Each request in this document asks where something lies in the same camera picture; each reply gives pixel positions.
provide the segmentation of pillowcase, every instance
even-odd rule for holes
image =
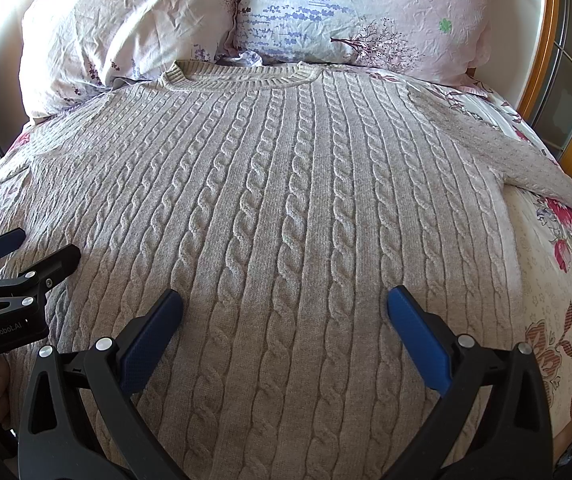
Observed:
[[[22,22],[26,113],[57,114],[115,78],[157,78],[176,59],[228,54],[236,0],[35,0]]]
[[[348,63],[445,85],[490,56],[490,0],[240,0],[236,46],[267,62]]]

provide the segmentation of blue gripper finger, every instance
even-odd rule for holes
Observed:
[[[0,259],[18,250],[24,240],[26,240],[26,233],[19,228],[0,235]]]
[[[118,354],[120,388],[124,394],[130,396],[146,387],[183,314],[182,297],[174,290],[167,290],[146,316],[131,320],[117,337],[119,344],[124,339],[130,340],[124,348],[120,345]]]
[[[388,293],[388,316],[426,386],[443,397],[452,383],[450,356],[424,320],[432,314],[404,286],[396,286]]]

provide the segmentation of metal pin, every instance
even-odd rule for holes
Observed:
[[[101,351],[108,350],[111,346],[112,340],[109,337],[103,337],[95,343],[95,348]]]
[[[46,345],[40,348],[40,357],[48,357],[52,354],[52,346]]]
[[[517,345],[517,349],[524,355],[532,354],[532,346],[528,343],[521,342]]]
[[[459,343],[462,348],[473,348],[473,346],[475,346],[475,340],[468,334],[460,335],[457,338],[457,343]]]

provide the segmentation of cable knit sweater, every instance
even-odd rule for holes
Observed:
[[[82,251],[48,302],[60,351],[115,336],[167,287],[188,304],[136,404],[195,480],[378,479],[436,399],[387,290],[510,348],[521,282],[502,186],[572,206],[572,181],[527,144],[407,84],[306,64],[179,63],[34,127],[0,164],[9,179],[0,231],[28,238],[3,274]],[[15,391],[43,343],[13,353]]]

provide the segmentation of bed sheet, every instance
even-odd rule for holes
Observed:
[[[508,102],[481,84],[477,96],[383,70],[346,65],[334,68],[367,72],[375,78],[411,85],[456,113],[487,122],[506,136],[531,143],[541,156],[557,165],[534,131]],[[31,175],[22,164],[22,157],[16,155],[31,142],[33,129],[32,126],[25,128],[8,155],[0,161],[0,173],[5,175],[0,182],[0,224],[9,210],[18,218],[26,207],[18,203],[18,194],[25,185],[24,180]],[[48,150],[49,142],[39,136],[32,140],[33,144],[40,144],[39,148],[44,144],[44,150]],[[533,346],[540,365],[553,432],[557,434],[572,418],[572,210],[554,200],[511,186],[505,188],[504,195],[522,270],[524,339]]]

